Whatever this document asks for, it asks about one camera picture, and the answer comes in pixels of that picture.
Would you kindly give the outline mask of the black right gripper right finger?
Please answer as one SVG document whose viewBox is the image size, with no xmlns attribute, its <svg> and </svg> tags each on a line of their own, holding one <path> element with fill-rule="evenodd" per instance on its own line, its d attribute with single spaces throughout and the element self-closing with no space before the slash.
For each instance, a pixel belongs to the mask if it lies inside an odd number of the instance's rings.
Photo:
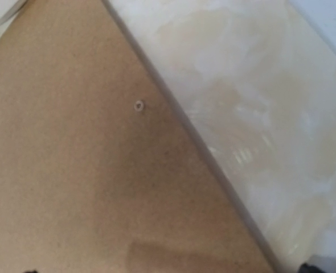
<svg viewBox="0 0 336 273">
<path fill-rule="evenodd" d="M 325 272 L 320 268 L 318 268 L 317 266 L 303 263 L 302 265 L 300 265 L 298 273 L 325 273 Z"/>
</svg>

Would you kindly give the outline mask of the brown frame backing board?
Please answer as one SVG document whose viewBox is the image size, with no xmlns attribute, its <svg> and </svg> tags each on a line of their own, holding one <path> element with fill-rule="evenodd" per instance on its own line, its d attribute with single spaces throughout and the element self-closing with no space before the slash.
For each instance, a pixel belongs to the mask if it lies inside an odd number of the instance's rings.
<svg viewBox="0 0 336 273">
<path fill-rule="evenodd" d="M 0 40 L 0 272 L 271 272 L 100 1 Z"/>
</svg>

